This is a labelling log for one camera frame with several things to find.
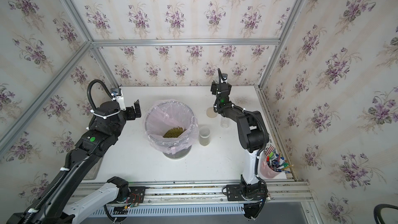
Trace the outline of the beige jar lid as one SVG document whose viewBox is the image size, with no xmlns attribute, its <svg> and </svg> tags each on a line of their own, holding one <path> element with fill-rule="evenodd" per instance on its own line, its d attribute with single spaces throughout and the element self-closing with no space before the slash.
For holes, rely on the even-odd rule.
<svg viewBox="0 0 398 224">
<path fill-rule="evenodd" d="M 207 117 L 209 117 L 209 118 L 216 118 L 216 117 L 218 116 L 218 113 L 214 112 L 213 107 L 209 107 L 209 108 L 206 110 L 206 115 L 207 115 Z"/>
</svg>

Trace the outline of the clear jar with mung beans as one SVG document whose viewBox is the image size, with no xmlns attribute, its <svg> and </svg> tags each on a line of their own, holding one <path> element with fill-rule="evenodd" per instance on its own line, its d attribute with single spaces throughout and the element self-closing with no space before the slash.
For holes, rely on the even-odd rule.
<svg viewBox="0 0 398 224">
<path fill-rule="evenodd" d="M 221 117 L 220 126 L 222 128 L 228 128 L 230 126 L 230 119 L 227 117 Z"/>
</svg>

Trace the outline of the jar with beige lid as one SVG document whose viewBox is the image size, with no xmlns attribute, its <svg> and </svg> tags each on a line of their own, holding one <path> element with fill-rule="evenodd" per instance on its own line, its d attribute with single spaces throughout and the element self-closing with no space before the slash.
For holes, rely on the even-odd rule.
<svg viewBox="0 0 398 224">
<path fill-rule="evenodd" d="M 228 74 L 222 73 L 221 74 L 221 82 L 227 83 L 228 82 Z"/>
</svg>

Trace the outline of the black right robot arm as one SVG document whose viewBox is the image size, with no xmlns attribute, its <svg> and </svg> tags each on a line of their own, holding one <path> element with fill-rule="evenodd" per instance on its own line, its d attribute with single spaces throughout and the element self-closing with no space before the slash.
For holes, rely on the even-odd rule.
<svg viewBox="0 0 398 224">
<path fill-rule="evenodd" d="M 260 112 L 248 111 L 230 100 L 231 89 L 227 74 L 222 74 L 218 81 L 212 82 L 210 91 L 216 96 L 213 111 L 236 123 L 240 145 L 248 155 L 239 187 L 244 198 L 253 199 L 265 189 L 265 183 L 258 175 L 258 167 L 260 155 L 269 142 L 269 134 Z"/>
</svg>

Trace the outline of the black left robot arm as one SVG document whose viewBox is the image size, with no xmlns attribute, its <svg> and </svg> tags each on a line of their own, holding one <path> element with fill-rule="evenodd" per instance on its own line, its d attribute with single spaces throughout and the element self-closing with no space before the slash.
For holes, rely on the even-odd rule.
<svg viewBox="0 0 398 224">
<path fill-rule="evenodd" d="M 55 179 L 25 211 L 12 214 L 7 223 L 79 224 L 112 201 L 124 202 L 129 196 L 129 184 L 125 179 L 114 176 L 96 192 L 68 204 L 85 176 L 116 144 L 126 122 L 141 116 L 139 101 L 126 108 L 122 108 L 118 101 L 95 107 L 87 132 L 66 154 L 64 166 Z"/>
</svg>

